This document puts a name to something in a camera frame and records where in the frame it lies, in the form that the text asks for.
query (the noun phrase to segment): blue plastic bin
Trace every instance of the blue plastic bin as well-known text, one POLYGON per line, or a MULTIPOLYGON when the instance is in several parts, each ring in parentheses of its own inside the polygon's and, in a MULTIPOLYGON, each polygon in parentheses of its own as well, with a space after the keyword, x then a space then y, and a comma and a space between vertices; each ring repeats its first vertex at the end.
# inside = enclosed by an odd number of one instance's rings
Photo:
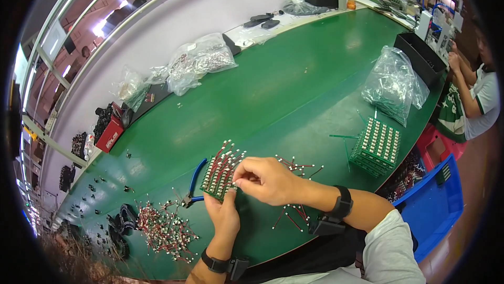
POLYGON ((453 154, 439 163, 394 206, 406 201, 401 215, 418 240, 415 260, 421 262, 448 234, 464 210, 459 170, 453 154), (448 164, 450 178, 438 186, 435 175, 448 164))

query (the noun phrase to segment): pink stool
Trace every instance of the pink stool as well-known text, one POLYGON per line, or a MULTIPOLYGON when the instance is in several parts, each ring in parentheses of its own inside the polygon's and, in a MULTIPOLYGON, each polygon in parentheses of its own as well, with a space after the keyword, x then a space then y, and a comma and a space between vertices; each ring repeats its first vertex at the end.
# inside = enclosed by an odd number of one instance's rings
POLYGON ((466 149, 467 142, 454 142, 442 135, 432 124, 429 124, 416 142, 427 172, 431 171, 435 166, 431 160, 429 153, 427 152, 427 146, 434 142, 438 137, 441 139, 444 145, 444 152, 441 154, 441 161, 444 161, 446 158, 448 158, 450 153, 453 153, 455 160, 458 160, 466 149))

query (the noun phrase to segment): blue pliers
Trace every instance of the blue pliers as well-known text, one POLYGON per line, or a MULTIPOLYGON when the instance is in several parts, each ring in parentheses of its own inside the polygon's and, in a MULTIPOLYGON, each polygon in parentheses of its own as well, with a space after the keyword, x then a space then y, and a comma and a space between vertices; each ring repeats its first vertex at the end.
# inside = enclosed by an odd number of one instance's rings
POLYGON ((194 202, 203 200, 203 195, 202 196, 192 196, 192 193, 194 192, 194 188, 196 186, 196 179, 198 179, 198 175, 200 174, 201 169, 203 168, 203 166, 205 166, 206 163, 207 163, 207 159, 203 158, 203 160, 199 163, 199 165, 196 167, 196 170, 192 174, 191 185, 189 186, 189 192, 182 199, 182 206, 184 208, 190 207, 194 202))

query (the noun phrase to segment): clear plastic bag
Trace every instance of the clear plastic bag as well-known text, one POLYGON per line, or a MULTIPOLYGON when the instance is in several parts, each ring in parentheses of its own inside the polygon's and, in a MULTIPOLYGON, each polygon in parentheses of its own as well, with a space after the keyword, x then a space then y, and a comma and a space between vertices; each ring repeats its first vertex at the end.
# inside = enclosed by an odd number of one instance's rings
POLYGON ((150 85, 157 85, 166 82, 168 78, 168 66, 155 66, 151 67, 151 76, 145 81, 145 83, 150 85))
POLYGON ((384 46, 367 78, 362 97, 406 127, 416 84, 408 56, 398 48, 384 46))
POLYGON ((112 94, 127 104, 133 112, 136 112, 151 86, 145 83, 142 75, 127 65, 123 67, 122 77, 123 80, 119 84, 114 84, 115 92, 112 94))
POLYGON ((238 66, 222 35, 213 33, 180 46, 167 65, 168 89, 182 96, 201 83, 206 73, 217 73, 238 66))
POLYGON ((427 97, 429 97, 430 90, 429 87, 425 84, 423 79, 419 77, 419 75, 415 73, 415 82, 413 85, 413 98, 411 104, 415 106, 416 109, 422 109, 422 106, 425 104, 427 97))
POLYGON ((235 44, 242 48, 248 48, 252 45, 263 45, 266 41, 276 36, 271 31, 258 27, 243 28, 238 34, 239 38, 235 40, 235 44))
POLYGON ((282 8, 287 14, 295 16, 315 15, 327 12, 327 7, 318 7, 305 0, 285 0, 282 8))

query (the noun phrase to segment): black tray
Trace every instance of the black tray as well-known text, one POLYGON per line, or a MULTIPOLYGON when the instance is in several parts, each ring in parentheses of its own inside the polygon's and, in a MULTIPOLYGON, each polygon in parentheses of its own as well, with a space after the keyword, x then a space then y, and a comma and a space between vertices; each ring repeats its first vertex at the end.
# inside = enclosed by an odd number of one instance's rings
POLYGON ((394 47, 401 49, 408 56, 413 70, 429 87, 439 81, 446 71, 446 64, 441 58, 414 33, 397 35, 394 47))

